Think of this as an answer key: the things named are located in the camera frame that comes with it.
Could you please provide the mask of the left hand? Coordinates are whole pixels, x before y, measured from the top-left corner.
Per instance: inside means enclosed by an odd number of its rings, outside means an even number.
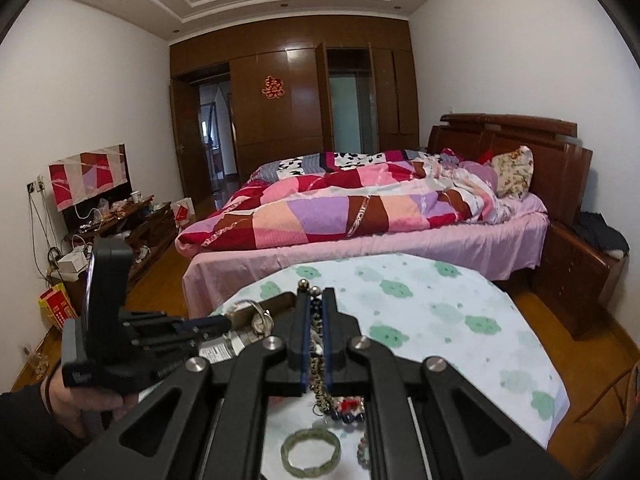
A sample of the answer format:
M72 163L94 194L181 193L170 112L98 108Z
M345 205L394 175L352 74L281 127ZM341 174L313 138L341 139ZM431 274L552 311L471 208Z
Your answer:
M121 396L104 388L67 388L62 372L56 370L40 386L40 393L49 414L75 437L89 435L85 413L111 412L115 420L122 419L137 404L137 393Z

